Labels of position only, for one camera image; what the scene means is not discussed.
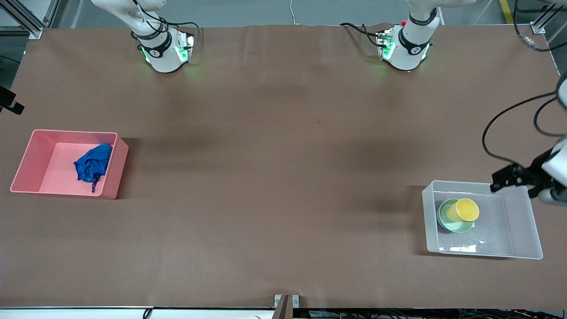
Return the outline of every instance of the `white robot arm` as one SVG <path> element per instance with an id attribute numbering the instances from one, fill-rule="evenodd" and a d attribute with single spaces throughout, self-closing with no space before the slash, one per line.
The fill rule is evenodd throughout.
<path id="1" fill-rule="evenodd" d="M 172 28 L 154 11 L 161 10 L 166 0 L 91 0 L 124 23 L 142 44 L 146 61 L 158 72 L 169 73 L 189 62 L 193 36 Z"/>
<path id="2" fill-rule="evenodd" d="M 463 7 L 476 0 L 405 0 L 409 19 L 378 35 L 378 54 L 394 68 L 412 70 L 425 59 L 431 36 L 439 26 L 438 7 Z"/>
<path id="3" fill-rule="evenodd" d="M 567 73 L 560 78 L 556 98 L 567 110 Z M 552 149 L 537 156 L 530 167 L 515 163 L 492 174 L 493 192 L 512 185 L 533 186 L 530 198 L 539 197 L 550 205 L 567 206 L 567 136 L 561 137 Z"/>

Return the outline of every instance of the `brown table surface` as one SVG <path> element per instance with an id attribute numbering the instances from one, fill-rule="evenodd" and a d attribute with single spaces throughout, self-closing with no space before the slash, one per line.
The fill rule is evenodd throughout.
<path id="1" fill-rule="evenodd" d="M 564 308 L 567 211 L 533 201 L 541 261 L 428 253 L 421 191 L 490 182 L 480 137 L 554 90 L 512 26 L 440 27 L 411 73 L 342 27 L 206 29 L 159 74 L 127 29 L 45 30 L 0 116 L 0 305 Z M 554 139 L 535 108 L 489 147 L 528 165 Z M 557 106 L 541 116 L 565 129 Z M 33 129 L 117 132 L 113 201 L 12 194 Z"/>

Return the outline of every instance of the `blue towel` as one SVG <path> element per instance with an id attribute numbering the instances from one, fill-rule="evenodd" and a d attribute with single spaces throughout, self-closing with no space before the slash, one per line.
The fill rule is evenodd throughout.
<path id="1" fill-rule="evenodd" d="M 111 151 L 112 146 L 101 144 L 88 151 L 77 162 L 74 162 L 79 175 L 78 180 L 92 183 L 92 192 L 95 192 L 95 186 L 99 178 L 106 174 Z"/>

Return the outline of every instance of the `green plate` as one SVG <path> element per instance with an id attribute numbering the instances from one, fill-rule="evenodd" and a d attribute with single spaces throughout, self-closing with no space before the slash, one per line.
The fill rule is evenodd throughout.
<path id="1" fill-rule="evenodd" d="M 465 233 L 475 224 L 474 221 L 452 221 L 447 217 L 447 210 L 458 201 L 456 198 L 447 199 L 437 209 L 437 221 L 441 227 L 454 232 Z"/>

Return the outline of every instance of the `yellow cup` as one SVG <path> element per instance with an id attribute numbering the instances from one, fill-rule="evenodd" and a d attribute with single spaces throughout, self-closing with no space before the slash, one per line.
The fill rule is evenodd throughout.
<path id="1" fill-rule="evenodd" d="M 474 221 L 479 214 L 479 206 L 468 198 L 459 199 L 447 210 L 447 218 L 452 221 Z"/>

